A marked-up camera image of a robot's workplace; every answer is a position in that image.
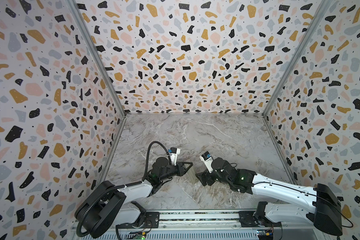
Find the white remote control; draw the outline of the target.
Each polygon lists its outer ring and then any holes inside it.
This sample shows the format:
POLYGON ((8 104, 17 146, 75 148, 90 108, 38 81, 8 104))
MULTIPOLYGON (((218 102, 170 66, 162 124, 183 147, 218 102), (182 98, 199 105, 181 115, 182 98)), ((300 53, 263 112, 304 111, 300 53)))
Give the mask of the white remote control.
POLYGON ((190 179, 190 182, 194 185, 198 182, 198 178, 196 177, 196 172, 194 167, 190 167, 190 169, 187 172, 187 175, 190 179))

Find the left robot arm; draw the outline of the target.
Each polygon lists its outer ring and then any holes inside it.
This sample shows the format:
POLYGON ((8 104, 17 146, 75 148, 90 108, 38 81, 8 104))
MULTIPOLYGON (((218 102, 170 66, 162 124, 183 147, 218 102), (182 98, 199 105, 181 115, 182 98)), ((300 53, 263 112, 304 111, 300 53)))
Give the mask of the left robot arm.
POLYGON ((191 162, 173 165, 168 158, 160 157, 140 181, 119 186, 110 181, 102 182, 75 212, 76 235, 90 235, 96 239, 112 226, 152 227, 147 210, 137 200, 151 197, 173 177, 185 175, 192 166, 191 162))

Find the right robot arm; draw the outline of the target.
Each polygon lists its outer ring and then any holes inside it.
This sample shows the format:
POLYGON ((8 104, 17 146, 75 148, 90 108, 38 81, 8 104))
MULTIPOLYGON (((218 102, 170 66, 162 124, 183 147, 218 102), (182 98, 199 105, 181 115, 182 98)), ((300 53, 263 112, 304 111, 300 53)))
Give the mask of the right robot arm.
POLYGON ((259 202, 254 213, 259 225, 305 223, 328 235, 342 236, 341 203, 328 186, 305 187, 273 180, 254 171, 236 169, 222 158, 214 159, 208 152, 200 159, 207 168, 196 175, 203 186, 219 182, 234 192, 283 201, 281 205, 259 202))

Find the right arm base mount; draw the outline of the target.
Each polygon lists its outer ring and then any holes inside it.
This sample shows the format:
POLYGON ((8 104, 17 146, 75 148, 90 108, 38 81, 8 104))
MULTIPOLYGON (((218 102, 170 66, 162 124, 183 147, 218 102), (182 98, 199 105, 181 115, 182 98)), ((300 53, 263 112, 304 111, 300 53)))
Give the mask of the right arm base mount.
POLYGON ((259 202, 255 211, 239 211, 241 227, 281 227, 280 222, 275 222, 266 217, 268 202, 259 202))

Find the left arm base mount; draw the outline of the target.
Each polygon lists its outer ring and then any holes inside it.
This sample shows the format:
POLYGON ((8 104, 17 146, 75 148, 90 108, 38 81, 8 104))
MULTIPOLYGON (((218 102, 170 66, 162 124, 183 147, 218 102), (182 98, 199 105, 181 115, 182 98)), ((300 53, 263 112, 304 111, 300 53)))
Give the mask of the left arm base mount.
POLYGON ((145 212, 138 216, 133 223, 118 225, 120 229, 157 229, 159 227, 160 213, 145 212))

